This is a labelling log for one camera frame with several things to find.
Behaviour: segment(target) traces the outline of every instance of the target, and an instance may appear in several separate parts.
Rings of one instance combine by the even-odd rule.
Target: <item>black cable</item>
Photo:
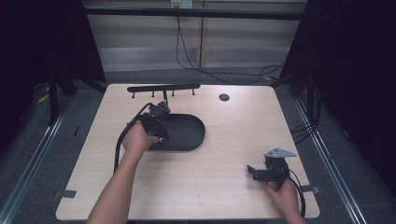
[[[179,37],[180,37],[181,42],[182,42],[182,44],[183,44],[184,53],[185,53],[185,55],[186,55],[186,58],[187,58],[187,61],[189,62],[190,67],[187,67],[187,66],[183,65],[183,64],[180,62],[180,60],[178,59]],[[197,72],[200,72],[200,73],[209,75],[209,76],[211,76],[211,77],[213,77],[213,78],[215,78],[215,79],[217,79],[217,80],[219,80],[219,81],[221,81],[221,82],[225,82],[225,83],[231,84],[231,85],[250,85],[250,84],[254,84],[254,83],[260,81],[260,80],[262,79],[263,76],[268,75],[268,74],[271,74],[271,73],[275,72],[275,70],[277,70],[278,68],[283,67],[283,64],[284,64],[284,63],[281,63],[281,64],[275,64],[275,65],[267,65],[267,66],[264,66],[264,68],[261,70],[261,72],[260,72],[259,74],[244,74],[244,73],[231,73],[231,72],[229,72],[229,73],[224,73],[224,72],[222,72],[222,73],[211,73],[211,72],[206,72],[205,70],[196,68],[196,67],[194,67],[194,65],[191,63],[190,57],[189,57],[189,55],[188,55],[188,53],[187,53],[186,44],[185,44],[185,42],[184,42],[184,37],[183,37],[183,34],[181,33],[179,17],[177,17],[177,47],[176,47],[176,49],[177,49],[177,52],[176,52],[177,63],[178,63],[181,67],[183,67],[183,68],[185,68],[185,69],[194,70],[194,71],[197,71]],[[264,73],[263,71],[264,71],[266,68],[268,68],[268,67],[274,67],[274,69],[271,70],[271,71],[269,71],[269,72]],[[221,78],[219,78],[219,77],[217,77],[217,76],[215,76],[215,75],[240,75],[240,76],[258,77],[258,78],[254,79],[253,81],[247,82],[247,83],[236,83],[236,82],[231,82],[231,81],[227,81],[227,80],[221,79]]]
[[[122,144],[122,140],[124,139],[125,135],[128,133],[128,131],[134,126],[134,124],[139,120],[140,115],[142,114],[143,110],[145,110],[148,106],[153,105],[152,103],[148,103],[145,106],[143,106],[142,109],[136,114],[136,116],[131,120],[131,122],[127,123],[126,127],[122,131],[119,140],[117,141],[116,145],[116,153],[114,156],[114,172],[116,172],[117,168],[119,168],[119,162],[120,162],[120,147]]]
[[[297,189],[298,194],[300,195],[300,201],[301,201],[301,216],[305,217],[305,197],[303,194],[303,191],[301,190],[301,184],[300,184],[300,180],[297,178],[297,181],[299,182],[300,186],[297,185],[297,183],[288,175],[286,175],[284,172],[282,172],[281,170],[279,170],[277,167],[273,166],[272,168],[274,168],[275,170],[277,170],[280,174],[282,174],[283,176],[285,176],[289,181],[291,181],[291,183],[294,185],[294,187]]]

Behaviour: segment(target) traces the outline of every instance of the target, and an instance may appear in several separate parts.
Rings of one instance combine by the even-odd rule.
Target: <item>table surface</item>
[[[112,176],[114,152],[121,131],[146,104],[163,94],[109,85],[70,177],[56,217],[86,220]],[[223,102],[222,93],[230,96]],[[265,169],[263,154],[280,147],[297,154],[274,90],[253,86],[201,86],[168,92],[173,113],[191,114],[205,125],[205,141],[189,152],[147,151],[138,165],[129,212],[131,220],[216,220],[280,218],[267,193],[253,181],[247,164]],[[309,185],[300,158],[286,158],[302,185]],[[304,194],[305,217],[319,215],[312,192]]]

